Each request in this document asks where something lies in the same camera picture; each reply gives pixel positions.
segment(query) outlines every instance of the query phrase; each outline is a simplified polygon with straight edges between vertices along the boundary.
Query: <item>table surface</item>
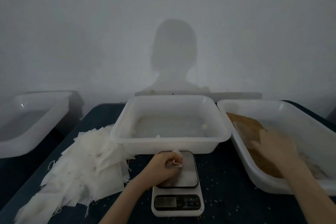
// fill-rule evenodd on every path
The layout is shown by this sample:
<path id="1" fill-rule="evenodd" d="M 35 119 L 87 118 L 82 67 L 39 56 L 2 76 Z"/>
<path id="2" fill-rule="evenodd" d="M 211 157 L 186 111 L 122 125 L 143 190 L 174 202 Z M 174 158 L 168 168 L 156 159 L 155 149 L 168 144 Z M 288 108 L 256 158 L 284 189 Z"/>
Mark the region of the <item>table surface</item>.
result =
<path id="1" fill-rule="evenodd" d="M 309 110 L 295 104 L 305 112 Z M 78 132 L 86 132 L 113 124 L 118 119 L 124 104 L 102 104 L 93 108 L 74 128 L 63 142 L 49 155 L 15 196 L 0 211 L 0 223 L 12 223 L 23 205 L 39 191 L 40 183 L 47 174 L 48 164 L 57 160 L 73 143 Z M 314 113 L 314 118 L 326 122 L 326 126 L 336 131 L 333 124 Z M 137 155 L 129 167 L 131 179 L 147 165 L 152 155 Z M 210 154 L 195 155 L 205 209 L 200 217 L 157 218 L 151 210 L 152 190 L 148 190 L 135 205 L 128 223 L 306 223 L 300 207 L 293 195 L 269 194 L 256 188 L 249 179 L 231 139 L 220 143 Z M 94 202 L 85 218 L 86 206 L 63 207 L 53 216 L 54 223 L 98 223 L 120 193 Z"/>

